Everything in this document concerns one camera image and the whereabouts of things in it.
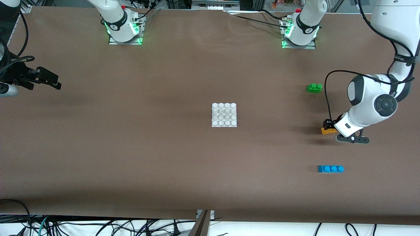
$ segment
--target table surface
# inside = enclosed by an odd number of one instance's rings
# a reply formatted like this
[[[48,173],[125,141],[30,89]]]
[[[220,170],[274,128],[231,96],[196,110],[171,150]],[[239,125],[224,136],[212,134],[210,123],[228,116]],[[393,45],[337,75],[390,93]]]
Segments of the table surface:
[[[360,15],[327,14],[316,50],[282,49],[276,27],[222,11],[159,11],[138,46],[108,45],[94,8],[34,7],[26,20],[28,66],[63,86],[0,100],[0,197],[39,214],[420,222],[419,84],[365,129],[367,145],[321,135],[325,97],[305,90],[331,70],[386,71],[392,46]],[[10,50],[23,40],[19,22]],[[352,78],[328,81],[334,117]],[[237,103],[237,128],[211,127],[213,102]]]

